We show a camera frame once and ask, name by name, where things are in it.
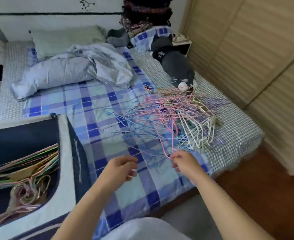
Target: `plush toy's white paw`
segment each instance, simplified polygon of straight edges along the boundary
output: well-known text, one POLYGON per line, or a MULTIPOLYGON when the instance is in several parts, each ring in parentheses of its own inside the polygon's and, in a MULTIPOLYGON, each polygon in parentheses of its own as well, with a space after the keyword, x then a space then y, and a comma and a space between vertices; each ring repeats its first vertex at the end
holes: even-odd
POLYGON ((188 90, 188 85, 185 82, 181 82, 178 85, 180 91, 185 92, 188 90))

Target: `blue checkered sheet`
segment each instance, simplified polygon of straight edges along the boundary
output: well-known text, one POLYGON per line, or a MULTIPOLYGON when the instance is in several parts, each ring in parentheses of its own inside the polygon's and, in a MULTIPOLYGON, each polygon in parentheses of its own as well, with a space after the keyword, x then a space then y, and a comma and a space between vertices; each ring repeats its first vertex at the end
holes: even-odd
MULTIPOLYGON (((122 90, 96 80, 69 84, 40 91, 26 101, 23 109, 24 117, 67 114, 86 151, 92 184, 110 159, 126 154, 138 158, 138 176, 112 195, 93 239, 102 238, 128 220, 148 215, 194 187, 186 177, 172 169, 167 157, 148 153, 161 149, 159 140, 137 139, 129 143, 122 133, 113 134, 128 126, 113 113, 121 114, 142 102, 144 96, 149 95, 143 89, 144 84, 154 86, 127 48, 118 51, 135 71, 131 88, 122 90)), ((32 65, 36 62, 36 52, 34 49, 28 52, 29 65, 32 65)), ((206 157, 195 156, 202 168, 211 174, 206 157)))

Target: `gray plush toy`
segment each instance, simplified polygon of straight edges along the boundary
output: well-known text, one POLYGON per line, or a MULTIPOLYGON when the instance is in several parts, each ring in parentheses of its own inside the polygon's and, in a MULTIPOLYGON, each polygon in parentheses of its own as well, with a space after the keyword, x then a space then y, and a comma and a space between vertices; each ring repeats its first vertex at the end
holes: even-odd
POLYGON ((152 56, 161 63, 164 71, 174 80, 173 85, 187 90, 193 85, 195 71, 186 57, 173 48, 173 37, 155 35, 151 44, 152 56))

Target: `white headboard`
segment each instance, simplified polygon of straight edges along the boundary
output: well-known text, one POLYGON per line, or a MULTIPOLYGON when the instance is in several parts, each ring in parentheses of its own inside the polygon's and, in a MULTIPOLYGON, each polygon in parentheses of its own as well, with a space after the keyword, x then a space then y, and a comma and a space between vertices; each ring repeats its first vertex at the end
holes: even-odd
POLYGON ((122 5, 123 0, 0 0, 0 28, 9 41, 31 40, 30 30, 119 29, 122 5))

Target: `beige wardrobe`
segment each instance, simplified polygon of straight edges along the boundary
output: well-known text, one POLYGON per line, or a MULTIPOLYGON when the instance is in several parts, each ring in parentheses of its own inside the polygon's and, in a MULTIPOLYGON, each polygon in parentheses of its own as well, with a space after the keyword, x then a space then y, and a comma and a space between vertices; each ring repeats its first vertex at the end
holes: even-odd
POLYGON ((188 59, 245 110, 294 175, 294 0, 192 0, 188 59))

